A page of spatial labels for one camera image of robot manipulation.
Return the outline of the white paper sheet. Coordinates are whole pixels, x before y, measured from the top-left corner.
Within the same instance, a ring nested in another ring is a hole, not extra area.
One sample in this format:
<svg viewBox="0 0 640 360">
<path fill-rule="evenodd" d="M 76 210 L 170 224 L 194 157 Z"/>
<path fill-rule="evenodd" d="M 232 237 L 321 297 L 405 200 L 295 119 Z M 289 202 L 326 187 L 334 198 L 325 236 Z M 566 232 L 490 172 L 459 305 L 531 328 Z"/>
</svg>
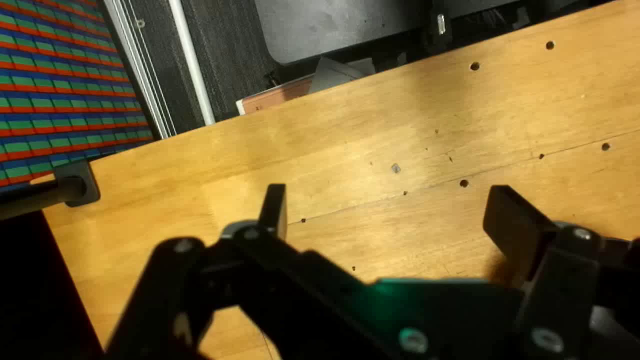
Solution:
<svg viewBox="0 0 640 360">
<path fill-rule="evenodd" d="M 328 57 L 320 57 L 307 94 L 347 84 L 374 75 L 376 72 L 373 59 L 370 57 L 349 63 L 340 63 Z"/>
</svg>

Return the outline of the grey flat panel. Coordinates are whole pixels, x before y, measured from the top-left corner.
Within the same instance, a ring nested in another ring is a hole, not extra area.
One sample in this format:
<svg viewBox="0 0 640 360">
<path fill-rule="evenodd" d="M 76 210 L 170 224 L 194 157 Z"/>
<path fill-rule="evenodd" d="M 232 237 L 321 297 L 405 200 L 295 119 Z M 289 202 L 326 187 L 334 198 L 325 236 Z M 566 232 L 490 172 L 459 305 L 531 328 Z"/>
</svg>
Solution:
<svg viewBox="0 0 640 360">
<path fill-rule="evenodd" d="M 518 0 L 254 0 L 267 51 L 275 62 L 302 60 L 421 30 L 427 47 L 443 50 L 455 19 Z"/>
</svg>

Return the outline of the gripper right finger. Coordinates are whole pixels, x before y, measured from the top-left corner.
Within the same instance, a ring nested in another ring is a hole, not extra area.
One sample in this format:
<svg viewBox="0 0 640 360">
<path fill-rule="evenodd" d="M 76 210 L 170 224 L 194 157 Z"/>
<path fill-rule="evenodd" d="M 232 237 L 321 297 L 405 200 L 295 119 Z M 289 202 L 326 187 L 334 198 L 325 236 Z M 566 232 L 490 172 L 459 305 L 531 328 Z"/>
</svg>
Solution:
<svg viewBox="0 0 640 360">
<path fill-rule="evenodd" d="M 483 230 L 525 296 L 520 360 L 640 360 L 640 238 L 551 221 L 507 185 L 490 187 Z"/>
</svg>

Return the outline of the red green blue striped cloth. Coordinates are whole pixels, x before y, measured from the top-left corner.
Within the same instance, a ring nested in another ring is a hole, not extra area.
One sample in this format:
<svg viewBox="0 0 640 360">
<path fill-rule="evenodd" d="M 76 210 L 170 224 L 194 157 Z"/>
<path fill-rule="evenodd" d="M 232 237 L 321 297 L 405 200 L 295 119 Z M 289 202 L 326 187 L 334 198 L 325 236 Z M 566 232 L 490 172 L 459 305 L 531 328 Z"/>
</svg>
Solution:
<svg viewBox="0 0 640 360">
<path fill-rule="evenodd" d="M 154 141 L 100 0 L 0 0 L 0 192 Z"/>
</svg>

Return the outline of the brown cardboard box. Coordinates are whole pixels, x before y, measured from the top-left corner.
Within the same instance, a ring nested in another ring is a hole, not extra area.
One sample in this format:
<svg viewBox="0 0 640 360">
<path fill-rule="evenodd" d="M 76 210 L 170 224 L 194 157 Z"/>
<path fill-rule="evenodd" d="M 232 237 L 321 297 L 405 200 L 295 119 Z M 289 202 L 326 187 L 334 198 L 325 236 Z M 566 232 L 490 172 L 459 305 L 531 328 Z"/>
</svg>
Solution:
<svg viewBox="0 0 640 360">
<path fill-rule="evenodd" d="M 244 116 L 306 96 L 311 88 L 313 78 L 314 74 L 311 73 L 307 76 L 290 80 L 284 84 L 237 100 L 235 105 L 238 114 Z"/>
</svg>

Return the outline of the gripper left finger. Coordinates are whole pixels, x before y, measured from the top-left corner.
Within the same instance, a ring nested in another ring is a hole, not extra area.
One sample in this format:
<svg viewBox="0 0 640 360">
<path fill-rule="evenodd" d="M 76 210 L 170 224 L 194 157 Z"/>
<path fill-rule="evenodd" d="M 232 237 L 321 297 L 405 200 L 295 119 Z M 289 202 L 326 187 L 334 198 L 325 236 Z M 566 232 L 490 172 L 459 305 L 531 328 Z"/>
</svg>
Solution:
<svg viewBox="0 0 640 360">
<path fill-rule="evenodd" d="M 390 330 L 354 305 L 365 285 L 286 232 L 286 187 L 268 186 L 258 220 L 206 246 L 176 237 L 151 252 L 105 360 L 208 360 L 201 342 L 217 310 L 238 306 L 281 360 L 400 360 Z"/>
</svg>

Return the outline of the grey clamp with rod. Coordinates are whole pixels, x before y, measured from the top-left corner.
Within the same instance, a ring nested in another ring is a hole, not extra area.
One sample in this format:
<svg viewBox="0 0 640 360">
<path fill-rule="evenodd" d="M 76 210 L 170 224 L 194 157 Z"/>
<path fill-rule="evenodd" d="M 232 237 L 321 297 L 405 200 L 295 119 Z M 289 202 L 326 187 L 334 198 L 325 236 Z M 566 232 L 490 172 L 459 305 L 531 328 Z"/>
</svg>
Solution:
<svg viewBox="0 0 640 360">
<path fill-rule="evenodd" d="M 53 175 L 52 180 L 0 193 L 0 221 L 57 204 L 74 208 L 100 200 L 101 192 L 89 161 L 74 161 L 56 167 Z"/>
</svg>

